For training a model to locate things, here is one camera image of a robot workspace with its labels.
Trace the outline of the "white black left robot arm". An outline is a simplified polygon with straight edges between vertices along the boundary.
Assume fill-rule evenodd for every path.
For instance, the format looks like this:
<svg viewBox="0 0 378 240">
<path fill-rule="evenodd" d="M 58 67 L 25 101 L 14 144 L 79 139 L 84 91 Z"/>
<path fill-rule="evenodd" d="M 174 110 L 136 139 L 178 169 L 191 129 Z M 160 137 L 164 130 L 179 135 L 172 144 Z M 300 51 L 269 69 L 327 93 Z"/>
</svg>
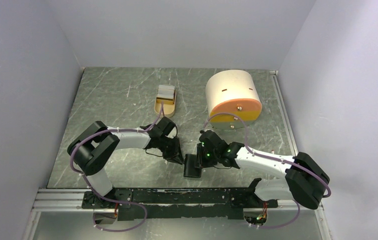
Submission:
<svg viewBox="0 0 378 240">
<path fill-rule="evenodd" d="M 83 175 L 90 188 L 97 193 L 95 201 L 103 208 L 115 202 L 115 189 L 105 171 L 105 166 L 115 150 L 157 149 L 168 162 L 184 164 L 176 124 L 167 117 L 158 122 L 138 128 L 113 128 L 102 121 L 90 125 L 67 148 L 70 166 Z"/>
</svg>

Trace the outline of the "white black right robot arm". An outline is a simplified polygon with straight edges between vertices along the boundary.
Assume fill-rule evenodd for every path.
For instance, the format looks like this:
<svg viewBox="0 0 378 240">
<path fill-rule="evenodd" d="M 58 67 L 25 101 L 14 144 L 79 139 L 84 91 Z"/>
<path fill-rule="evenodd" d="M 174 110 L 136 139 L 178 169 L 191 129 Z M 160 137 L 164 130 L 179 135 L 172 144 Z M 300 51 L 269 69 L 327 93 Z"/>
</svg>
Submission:
<svg viewBox="0 0 378 240">
<path fill-rule="evenodd" d="M 316 210 L 323 198 L 330 195 L 329 176 L 305 152 L 296 156 L 278 155 L 246 147 L 240 142 L 226 143 L 212 130 L 202 131 L 197 155 L 202 168 L 221 164 L 236 169 L 251 169 L 271 175 L 260 180 L 246 194 L 252 207 L 269 200 L 294 200 Z"/>
</svg>

